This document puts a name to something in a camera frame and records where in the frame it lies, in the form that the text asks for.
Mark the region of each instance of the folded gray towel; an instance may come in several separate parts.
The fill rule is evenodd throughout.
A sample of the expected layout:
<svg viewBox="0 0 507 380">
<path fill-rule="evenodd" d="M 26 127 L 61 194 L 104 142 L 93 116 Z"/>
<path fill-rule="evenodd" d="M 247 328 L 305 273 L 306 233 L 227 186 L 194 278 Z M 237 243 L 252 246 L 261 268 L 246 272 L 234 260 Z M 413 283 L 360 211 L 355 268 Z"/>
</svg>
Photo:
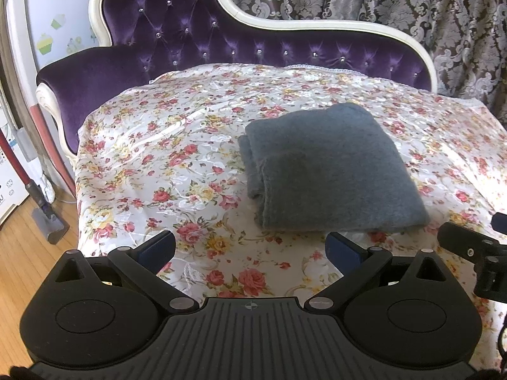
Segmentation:
<svg viewBox="0 0 507 380">
<path fill-rule="evenodd" d="M 429 222 L 396 146 L 356 104 L 256 120 L 245 131 L 239 149 L 263 229 L 397 232 Z"/>
</svg>

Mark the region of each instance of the sofa armrest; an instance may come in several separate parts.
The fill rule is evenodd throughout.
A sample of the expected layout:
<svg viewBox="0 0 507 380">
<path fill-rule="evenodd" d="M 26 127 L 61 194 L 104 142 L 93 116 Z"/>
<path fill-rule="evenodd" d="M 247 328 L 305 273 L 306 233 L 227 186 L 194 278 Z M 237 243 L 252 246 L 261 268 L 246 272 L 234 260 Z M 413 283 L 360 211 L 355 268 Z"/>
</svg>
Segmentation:
<svg viewBox="0 0 507 380">
<path fill-rule="evenodd" d="M 132 47 L 93 47 L 42 68 L 36 96 L 55 119 L 62 148 L 73 162 L 78 130 L 88 114 L 122 91 L 148 81 Z"/>
</svg>

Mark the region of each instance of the purple velvet sofa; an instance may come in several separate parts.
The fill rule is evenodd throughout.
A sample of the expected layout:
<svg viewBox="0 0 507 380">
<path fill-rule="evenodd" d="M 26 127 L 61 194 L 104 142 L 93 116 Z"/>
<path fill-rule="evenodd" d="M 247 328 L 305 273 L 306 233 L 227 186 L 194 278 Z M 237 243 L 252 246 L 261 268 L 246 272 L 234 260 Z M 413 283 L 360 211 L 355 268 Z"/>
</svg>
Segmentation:
<svg viewBox="0 0 507 380">
<path fill-rule="evenodd" d="M 100 47 L 52 63 L 37 76 L 37 98 L 55 118 L 71 161 L 90 112 L 127 88 L 200 64 L 309 64 L 437 87 L 423 47 L 379 24 L 265 20 L 232 0 L 90 0 L 89 13 Z"/>
</svg>

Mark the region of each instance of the damask curtain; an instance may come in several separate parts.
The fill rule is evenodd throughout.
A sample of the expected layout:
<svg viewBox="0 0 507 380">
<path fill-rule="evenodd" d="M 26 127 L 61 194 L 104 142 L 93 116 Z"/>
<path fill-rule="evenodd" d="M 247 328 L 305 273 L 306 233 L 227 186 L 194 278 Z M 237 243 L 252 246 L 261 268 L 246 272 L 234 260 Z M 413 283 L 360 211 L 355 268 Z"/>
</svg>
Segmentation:
<svg viewBox="0 0 507 380">
<path fill-rule="evenodd" d="M 433 58 L 439 93 L 478 98 L 507 128 L 507 0 L 234 0 L 262 18 L 379 22 Z"/>
</svg>

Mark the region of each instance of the tufted backrest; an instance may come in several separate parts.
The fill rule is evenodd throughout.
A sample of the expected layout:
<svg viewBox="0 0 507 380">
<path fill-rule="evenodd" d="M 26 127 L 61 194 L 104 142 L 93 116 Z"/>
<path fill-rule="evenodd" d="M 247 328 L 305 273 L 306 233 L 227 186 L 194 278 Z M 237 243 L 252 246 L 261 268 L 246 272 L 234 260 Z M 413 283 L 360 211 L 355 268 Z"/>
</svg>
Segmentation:
<svg viewBox="0 0 507 380">
<path fill-rule="evenodd" d="M 218 0 L 102 0 L 102 11 L 112 44 L 133 46 L 150 79 L 206 63 L 309 64 L 432 88 L 420 55 L 392 37 L 261 29 L 235 20 Z"/>
</svg>

